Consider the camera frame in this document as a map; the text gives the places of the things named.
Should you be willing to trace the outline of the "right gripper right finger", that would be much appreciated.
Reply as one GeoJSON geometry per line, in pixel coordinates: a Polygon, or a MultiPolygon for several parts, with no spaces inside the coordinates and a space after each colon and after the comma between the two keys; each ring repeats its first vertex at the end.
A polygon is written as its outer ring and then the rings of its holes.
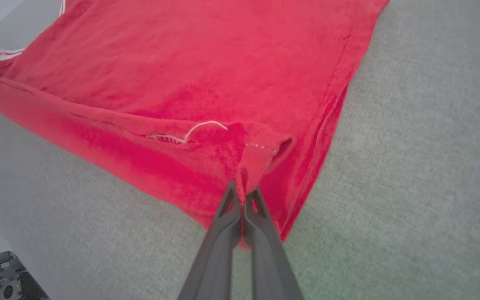
{"type": "Polygon", "coordinates": [[[252,252],[252,298],[303,300],[303,293],[259,188],[246,196],[244,216],[244,237],[252,252]]]}

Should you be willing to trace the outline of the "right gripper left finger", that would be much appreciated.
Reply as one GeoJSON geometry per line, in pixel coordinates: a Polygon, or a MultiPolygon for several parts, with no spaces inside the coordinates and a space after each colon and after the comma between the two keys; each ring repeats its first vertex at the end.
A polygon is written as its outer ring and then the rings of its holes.
{"type": "Polygon", "coordinates": [[[240,241],[241,204],[234,181],[219,203],[200,245],[179,300],[229,300],[233,250],[240,241]]]}

